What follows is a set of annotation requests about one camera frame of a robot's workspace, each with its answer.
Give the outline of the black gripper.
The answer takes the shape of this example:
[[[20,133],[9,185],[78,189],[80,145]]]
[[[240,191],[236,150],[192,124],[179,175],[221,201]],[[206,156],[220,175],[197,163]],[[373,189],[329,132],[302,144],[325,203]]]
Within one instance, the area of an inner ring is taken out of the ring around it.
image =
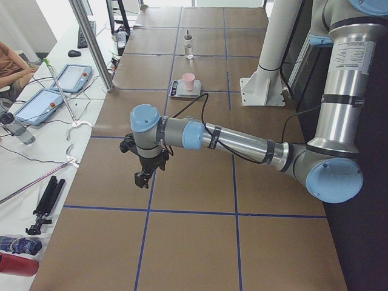
[[[139,157],[139,161],[142,167],[140,172],[134,174],[135,184],[141,189],[149,188],[149,180],[153,175],[153,172],[160,168],[165,170],[166,162],[169,160],[169,151],[161,146],[156,147],[154,150],[146,150],[145,153],[141,153],[140,149],[136,147],[135,137],[133,133],[125,135],[123,141],[119,145],[120,151],[126,153],[131,151]]]

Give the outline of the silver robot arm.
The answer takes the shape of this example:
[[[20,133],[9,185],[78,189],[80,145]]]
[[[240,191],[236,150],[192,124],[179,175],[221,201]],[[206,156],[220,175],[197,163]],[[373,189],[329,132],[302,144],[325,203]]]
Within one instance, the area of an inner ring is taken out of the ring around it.
[[[274,166],[294,177],[326,203],[348,201],[361,193],[370,176],[356,162],[356,128],[377,41],[387,32],[386,1],[314,1],[310,43],[332,46],[315,136],[306,144],[276,142],[179,116],[162,116],[142,104],[130,112],[131,132],[122,152],[139,158],[135,184],[148,187],[164,169],[171,147],[225,150],[255,164]]]

